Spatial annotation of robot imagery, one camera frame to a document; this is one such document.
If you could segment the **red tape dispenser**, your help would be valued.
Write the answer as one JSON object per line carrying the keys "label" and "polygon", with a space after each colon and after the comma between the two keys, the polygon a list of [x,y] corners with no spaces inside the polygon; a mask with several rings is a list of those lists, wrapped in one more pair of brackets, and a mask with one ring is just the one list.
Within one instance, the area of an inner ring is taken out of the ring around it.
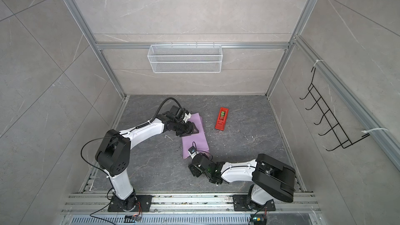
{"label": "red tape dispenser", "polygon": [[224,131],[229,109],[221,107],[216,121],[215,129]]}

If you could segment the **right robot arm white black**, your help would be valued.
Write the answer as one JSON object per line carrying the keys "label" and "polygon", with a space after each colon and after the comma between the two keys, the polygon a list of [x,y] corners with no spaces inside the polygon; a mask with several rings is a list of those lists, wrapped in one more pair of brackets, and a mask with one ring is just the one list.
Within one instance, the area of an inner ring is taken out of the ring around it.
{"label": "right robot arm white black", "polygon": [[240,163],[213,162],[204,153],[192,155],[189,170],[193,176],[206,176],[210,183],[252,182],[246,197],[247,208],[263,207],[271,200],[292,203],[296,171],[266,154]]}

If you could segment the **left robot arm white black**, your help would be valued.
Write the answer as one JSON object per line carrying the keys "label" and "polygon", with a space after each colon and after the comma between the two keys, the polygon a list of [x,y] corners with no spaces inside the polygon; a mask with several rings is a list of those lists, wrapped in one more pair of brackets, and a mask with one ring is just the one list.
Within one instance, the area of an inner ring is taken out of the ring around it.
{"label": "left robot arm white black", "polygon": [[181,106],[174,105],[170,110],[160,113],[160,109],[148,121],[133,128],[106,132],[95,160],[111,183],[114,194],[111,201],[122,209],[132,210],[135,206],[136,192],[128,176],[131,151],[140,143],[167,131],[178,137],[198,134],[196,124],[190,121],[192,114]]}

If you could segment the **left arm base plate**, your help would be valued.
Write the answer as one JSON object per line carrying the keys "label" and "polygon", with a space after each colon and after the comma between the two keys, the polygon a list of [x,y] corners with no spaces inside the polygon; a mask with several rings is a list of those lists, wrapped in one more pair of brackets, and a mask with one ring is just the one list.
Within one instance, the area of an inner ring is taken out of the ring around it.
{"label": "left arm base plate", "polygon": [[151,195],[130,195],[126,200],[121,200],[116,195],[111,198],[108,206],[108,212],[149,212],[151,203]]}

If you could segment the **pink wrapping paper sheet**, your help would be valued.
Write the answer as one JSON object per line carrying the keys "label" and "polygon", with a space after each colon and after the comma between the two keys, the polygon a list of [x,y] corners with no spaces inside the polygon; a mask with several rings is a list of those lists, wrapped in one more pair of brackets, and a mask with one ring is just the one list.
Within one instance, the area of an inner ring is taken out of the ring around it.
{"label": "pink wrapping paper sheet", "polygon": [[190,156],[189,148],[193,146],[193,142],[196,144],[198,151],[209,153],[209,146],[206,140],[203,119],[199,113],[192,114],[189,119],[190,122],[194,123],[199,130],[198,134],[192,134],[190,136],[185,136],[182,138],[182,158],[186,159]]}

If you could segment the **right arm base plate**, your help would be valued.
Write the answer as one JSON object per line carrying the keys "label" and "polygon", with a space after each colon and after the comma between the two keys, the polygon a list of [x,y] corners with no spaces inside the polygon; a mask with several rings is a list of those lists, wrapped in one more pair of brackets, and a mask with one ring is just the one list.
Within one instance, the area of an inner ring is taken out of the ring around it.
{"label": "right arm base plate", "polygon": [[274,200],[269,200],[265,204],[257,204],[248,195],[233,195],[234,211],[276,211]]}

